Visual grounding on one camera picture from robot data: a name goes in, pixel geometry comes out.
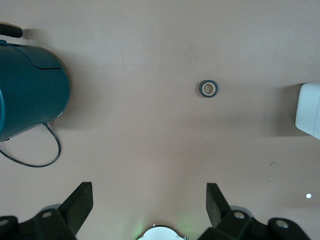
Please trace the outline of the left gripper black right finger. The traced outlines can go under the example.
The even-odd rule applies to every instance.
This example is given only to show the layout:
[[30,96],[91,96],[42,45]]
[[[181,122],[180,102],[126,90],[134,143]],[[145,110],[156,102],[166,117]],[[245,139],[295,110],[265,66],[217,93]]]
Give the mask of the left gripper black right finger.
[[267,224],[242,210],[232,210],[216,183],[206,185],[206,211],[211,223],[200,240],[309,240],[294,221],[271,218]]

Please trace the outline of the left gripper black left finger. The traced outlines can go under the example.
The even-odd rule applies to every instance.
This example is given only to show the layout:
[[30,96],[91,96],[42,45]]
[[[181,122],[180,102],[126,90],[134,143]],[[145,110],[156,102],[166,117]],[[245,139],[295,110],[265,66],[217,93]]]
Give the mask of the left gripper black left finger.
[[25,222],[0,217],[2,240],[75,240],[94,206],[91,182],[82,182],[58,207],[40,211]]

